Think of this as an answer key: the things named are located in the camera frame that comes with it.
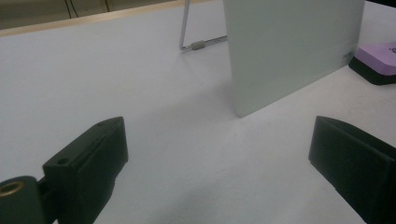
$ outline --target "white table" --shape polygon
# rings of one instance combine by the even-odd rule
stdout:
[[[187,42],[224,35],[221,2],[192,7]],[[315,117],[396,146],[396,86],[344,67],[243,119],[228,46],[177,49],[182,8],[0,38],[0,181],[94,123],[125,119],[130,161],[95,223],[363,223],[307,158]],[[367,3],[361,43],[395,41]]]

